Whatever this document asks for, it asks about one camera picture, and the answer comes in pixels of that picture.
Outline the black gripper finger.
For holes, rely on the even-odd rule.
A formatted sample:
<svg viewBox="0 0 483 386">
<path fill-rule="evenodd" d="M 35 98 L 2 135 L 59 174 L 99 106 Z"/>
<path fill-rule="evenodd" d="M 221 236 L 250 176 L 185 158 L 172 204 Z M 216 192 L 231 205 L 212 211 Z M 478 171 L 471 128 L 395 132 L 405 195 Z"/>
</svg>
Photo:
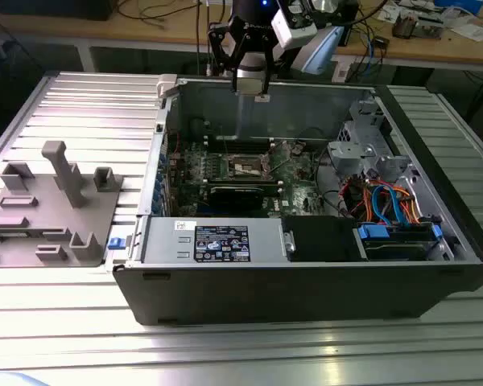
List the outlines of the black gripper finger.
<svg viewBox="0 0 483 386">
<path fill-rule="evenodd" d="M 234 48 L 228 54 L 222 43 L 230 36 Z M 237 70 L 242 61 L 242 21 L 230 19 L 227 23 L 210 23 L 208 26 L 208 41 L 219 71 L 229 71 L 232 75 L 232 90 L 237 91 Z"/>
<path fill-rule="evenodd" d="M 268 88 L 270 84 L 270 78 L 274 68 L 274 56 L 273 56 L 273 49 L 275 43 L 270 38 L 269 35 L 263 36 L 263 53 L 265 56 L 265 76 L 263 81 L 263 94 L 266 95 L 268 93 Z"/>
</svg>

